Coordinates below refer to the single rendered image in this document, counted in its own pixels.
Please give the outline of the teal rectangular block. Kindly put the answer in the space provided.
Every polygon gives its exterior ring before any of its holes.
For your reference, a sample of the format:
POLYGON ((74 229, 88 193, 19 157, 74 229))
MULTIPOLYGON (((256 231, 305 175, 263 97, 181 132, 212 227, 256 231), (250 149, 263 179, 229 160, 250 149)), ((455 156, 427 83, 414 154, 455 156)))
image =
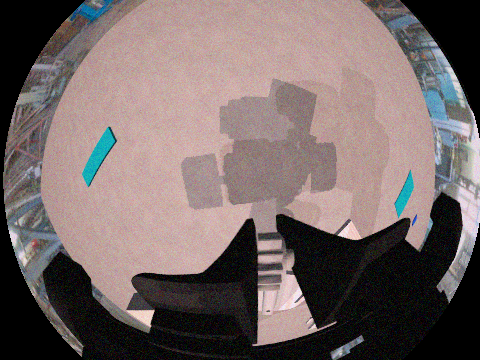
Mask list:
POLYGON ((91 157, 89 157, 87 165, 85 165, 84 172, 81 173, 88 187, 91 185, 93 177, 95 177, 97 173, 97 169, 101 167, 101 163, 103 163, 105 157, 108 156, 109 151, 111 151, 113 145, 116 143, 117 140, 115 135, 113 135, 111 127, 107 127, 103 136, 99 139, 99 143, 97 143, 95 149, 93 149, 91 157))

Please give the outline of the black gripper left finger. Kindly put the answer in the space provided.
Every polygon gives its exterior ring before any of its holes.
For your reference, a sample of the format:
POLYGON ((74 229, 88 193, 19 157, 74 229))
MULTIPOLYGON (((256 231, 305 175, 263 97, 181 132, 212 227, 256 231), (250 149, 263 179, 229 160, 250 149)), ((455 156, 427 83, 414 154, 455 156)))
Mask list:
POLYGON ((257 240, 253 219, 245 219, 227 249, 209 268, 189 275, 139 273, 133 288, 153 309, 233 315, 244 336, 257 344, 257 240))

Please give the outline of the teal flat plate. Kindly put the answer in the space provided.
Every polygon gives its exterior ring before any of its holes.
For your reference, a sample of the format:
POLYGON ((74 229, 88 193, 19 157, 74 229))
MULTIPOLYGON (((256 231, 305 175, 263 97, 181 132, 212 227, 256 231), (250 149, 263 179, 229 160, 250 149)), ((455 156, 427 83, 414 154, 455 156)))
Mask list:
POLYGON ((403 213, 405 204, 408 203, 408 199, 412 195, 413 188, 415 187, 413 187, 412 172, 411 169, 409 169, 408 177, 405 179, 404 187, 401 189, 400 195, 395 201, 397 217, 403 213))

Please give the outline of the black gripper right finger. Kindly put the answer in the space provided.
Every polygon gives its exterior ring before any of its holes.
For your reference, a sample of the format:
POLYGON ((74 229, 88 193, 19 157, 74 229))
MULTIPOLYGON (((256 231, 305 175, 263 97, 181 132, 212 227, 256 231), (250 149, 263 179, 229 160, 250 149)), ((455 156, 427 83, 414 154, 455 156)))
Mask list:
POLYGON ((335 323, 349 293, 371 261, 407 237, 411 219, 395 224, 364 239, 355 240, 324 232, 289 216, 276 215, 276 229, 285 248, 295 255, 293 275, 303 293, 317 329, 335 323))

